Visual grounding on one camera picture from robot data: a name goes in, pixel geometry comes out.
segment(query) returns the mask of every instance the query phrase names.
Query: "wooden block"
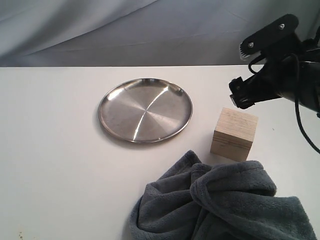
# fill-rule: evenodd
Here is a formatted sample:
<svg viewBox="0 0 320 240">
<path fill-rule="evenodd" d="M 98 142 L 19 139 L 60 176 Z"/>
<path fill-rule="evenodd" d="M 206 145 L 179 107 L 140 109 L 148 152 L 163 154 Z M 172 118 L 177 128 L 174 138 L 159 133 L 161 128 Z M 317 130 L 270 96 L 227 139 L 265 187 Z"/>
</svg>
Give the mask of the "wooden block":
<svg viewBox="0 0 320 240">
<path fill-rule="evenodd" d="M 238 162 L 247 160 L 257 124 L 257 116 L 224 107 L 214 130 L 210 152 Z"/>
</svg>

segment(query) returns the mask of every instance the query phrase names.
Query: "metal plate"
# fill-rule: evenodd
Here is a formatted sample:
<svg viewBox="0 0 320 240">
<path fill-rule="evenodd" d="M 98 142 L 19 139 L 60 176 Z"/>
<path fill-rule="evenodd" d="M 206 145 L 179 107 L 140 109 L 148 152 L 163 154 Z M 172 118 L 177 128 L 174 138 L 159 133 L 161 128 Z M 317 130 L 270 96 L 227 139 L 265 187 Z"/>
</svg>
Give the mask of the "metal plate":
<svg viewBox="0 0 320 240">
<path fill-rule="evenodd" d="M 125 82 L 102 99 L 98 116 L 111 135 L 133 143 L 154 143 L 179 133 L 189 122 L 192 103 L 179 86 L 143 78 Z"/>
</svg>

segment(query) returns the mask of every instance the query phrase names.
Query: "white tabletop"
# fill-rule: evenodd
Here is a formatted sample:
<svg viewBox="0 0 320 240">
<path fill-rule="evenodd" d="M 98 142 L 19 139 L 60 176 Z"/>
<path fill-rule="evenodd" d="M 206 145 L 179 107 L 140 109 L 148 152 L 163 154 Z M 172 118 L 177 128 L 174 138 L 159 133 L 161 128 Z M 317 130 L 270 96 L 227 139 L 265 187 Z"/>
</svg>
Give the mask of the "white tabletop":
<svg viewBox="0 0 320 240">
<path fill-rule="evenodd" d="M 250 76 L 246 66 L 0 69 L 0 239 L 128 240 L 126 223 L 145 185 L 186 151 L 208 164 L 222 107 L 234 108 L 228 83 Z M 149 145 L 125 143 L 100 129 L 105 93 L 150 77 L 181 86 L 193 102 L 189 125 L 176 137 Z M 260 161 L 277 196 L 300 198 L 320 237 L 320 156 L 301 135 L 294 104 L 258 103 L 249 160 Z M 320 146 L 320 120 L 301 108 L 302 123 Z"/>
</svg>

